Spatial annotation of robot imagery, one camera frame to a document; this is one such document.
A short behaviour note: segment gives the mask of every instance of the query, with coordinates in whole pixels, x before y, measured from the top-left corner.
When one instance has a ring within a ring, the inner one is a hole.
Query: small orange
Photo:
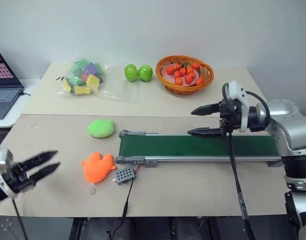
[[[186,68],[186,74],[190,74],[190,73],[192,73],[194,71],[194,69],[191,67],[191,66],[188,66],[187,68]]]
[[[174,78],[179,78],[181,76],[181,73],[179,71],[174,72]]]
[[[204,83],[204,80],[202,77],[199,77],[196,82],[195,82],[195,85],[198,86],[198,85],[202,85]]]
[[[179,70],[181,68],[181,66],[178,63],[175,63],[173,66],[175,70]]]
[[[186,77],[185,77],[185,83],[186,83],[187,85],[189,85],[189,84],[192,83],[192,81],[193,81],[193,77],[192,77],[191,75],[186,75]]]
[[[175,84],[177,85],[183,85],[183,78],[182,77],[178,77],[175,79]]]
[[[192,78],[195,78],[196,74],[194,72],[191,72],[191,73],[188,74],[188,76],[192,76]]]
[[[186,74],[186,70],[183,67],[179,69],[179,72],[181,73],[181,77],[185,76]]]
[[[200,68],[200,64],[197,62],[192,63],[192,68],[198,70]]]
[[[166,73],[167,73],[168,75],[172,75],[172,74],[174,73],[174,67],[168,66],[168,67],[166,68]]]

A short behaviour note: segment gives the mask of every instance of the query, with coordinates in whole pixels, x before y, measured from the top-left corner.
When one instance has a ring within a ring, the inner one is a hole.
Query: woven basket
[[[181,86],[181,85],[177,85],[174,83],[171,83],[169,81],[167,81],[165,78],[163,78],[163,68],[169,64],[183,64],[188,62],[188,64],[192,64],[192,63],[199,63],[200,64],[200,69],[197,70],[199,77],[204,79],[204,83],[198,86]],[[163,59],[161,59],[157,65],[156,65],[156,75],[158,77],[158,79],[165,85],[165,87],[176,94],[182,94],[182,95],[188,95],[188,94],[193,94],[201,89],[204,89],[206,87],[208,87],[213,79],[214,79],[214,72],[212,70],[212,68],[207,65],[206,63],[193,58],[193,57],[189,57],[189,56],[182,56],[182,55],[175,55],[175,56],[167,56]]]

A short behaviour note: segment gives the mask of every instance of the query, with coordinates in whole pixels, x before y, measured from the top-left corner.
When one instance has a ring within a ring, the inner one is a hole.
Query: laptop
[[[4,118],[23,90],[23,85],[0,54],[0,119]]]

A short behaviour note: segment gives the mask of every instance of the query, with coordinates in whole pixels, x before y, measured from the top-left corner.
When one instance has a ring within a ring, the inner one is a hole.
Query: plastic bag
[[[96,94],[101,99],[137,103],[139,85],[126,79],[124,67],[116,62],[100,65],[85,58],[78,59],[66,73],[58,94]]]

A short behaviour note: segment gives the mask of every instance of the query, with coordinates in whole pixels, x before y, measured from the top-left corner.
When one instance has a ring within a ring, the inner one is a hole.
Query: yellow foam block
[[[66,92],[67,92],[67,93],[70,93],[71,90],[72,90],[72,88],[71,88],[71,86],[68,84],[66,78],[63,79],[63,85],[64,85],[64,88],[65,88]]]
[[[91,94],[91,90],[85,86],[74,86],[74,92],[76,94]]]
[[[88,76],[87,80],[86,80],[86,85],[88,88],[97,91],[98,87],[99,87],[99,78],[95,77],[94,75],[90,75]]]

